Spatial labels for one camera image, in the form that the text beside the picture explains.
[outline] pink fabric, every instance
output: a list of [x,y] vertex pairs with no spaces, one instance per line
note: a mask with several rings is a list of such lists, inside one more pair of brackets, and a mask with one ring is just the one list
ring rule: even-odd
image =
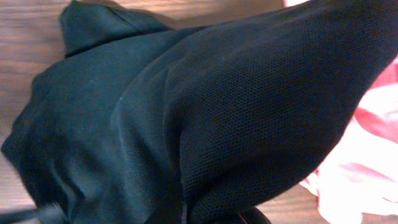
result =
[[318,197],[318,211],[332,224],[359,224],[362,213],[398,215],[397,160],[395,82],[365,94],[341,141],[300,184]]

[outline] wood grain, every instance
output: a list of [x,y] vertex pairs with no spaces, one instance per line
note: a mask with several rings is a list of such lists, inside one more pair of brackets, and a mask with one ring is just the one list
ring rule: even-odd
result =
[[[82,0],[155,14],[180,29],[240,19],[282,7],[282,0]],[[27,103],[33,77],[63,58],[58,17],[69,0],[0,0],[0,144]],[[0,211],[33,207],[10,164],[0,156]],[[274,224],[327,223],[316,198],[301,186],[259,206]],[[365,215],[363,223],[398,223],[397,217]]]

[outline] black fabric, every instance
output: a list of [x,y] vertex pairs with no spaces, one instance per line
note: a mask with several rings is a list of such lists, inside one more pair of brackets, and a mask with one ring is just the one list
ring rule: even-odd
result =
[[145,223],[175,178],[187,223],[236,216],[333,149],[398,54],[397,21],[396,0],[312,0],[171,30],[73,1],[67,57],[35,78],[2,151],[70,223]]

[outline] black garment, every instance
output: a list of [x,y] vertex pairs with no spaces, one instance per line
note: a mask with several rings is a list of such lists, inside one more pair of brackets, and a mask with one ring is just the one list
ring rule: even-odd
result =
[[396,0],[183,30],[73,1],[61,23],[67,57],[35,78],[2,151],[38,207],[58,203],[76,224],[144,223],[170,184],[191,224],[281,194],[398,54]]

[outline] black object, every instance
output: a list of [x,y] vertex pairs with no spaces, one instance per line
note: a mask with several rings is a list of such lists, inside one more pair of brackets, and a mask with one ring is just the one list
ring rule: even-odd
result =
[[258,220],[340,140],[398,54],[397,21],[396,0],[312,0],[172,30],[73,1],[66,59],[35,78],[2,151],[70,223]]

